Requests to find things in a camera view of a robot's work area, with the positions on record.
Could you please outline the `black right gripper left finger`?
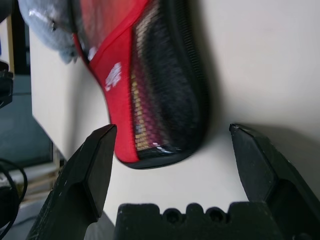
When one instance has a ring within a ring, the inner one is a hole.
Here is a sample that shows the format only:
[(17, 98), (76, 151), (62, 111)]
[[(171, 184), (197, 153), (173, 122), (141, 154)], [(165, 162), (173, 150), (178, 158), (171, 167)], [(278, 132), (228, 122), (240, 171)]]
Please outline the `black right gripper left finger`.
[(94, 130), (66, 162), (27, 239), (82, 240), (102, 216), (112, 172), (117, 127)]

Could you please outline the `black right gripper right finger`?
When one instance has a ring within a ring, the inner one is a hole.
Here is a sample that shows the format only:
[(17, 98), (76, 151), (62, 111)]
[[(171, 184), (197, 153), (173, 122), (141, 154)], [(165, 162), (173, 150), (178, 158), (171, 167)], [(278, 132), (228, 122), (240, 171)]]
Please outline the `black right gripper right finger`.
[(237, 170), (251, 202), (265, 202), (286, 240), (320, 238), (320, 201), (298, 170), (262, 133), (229, 126)]

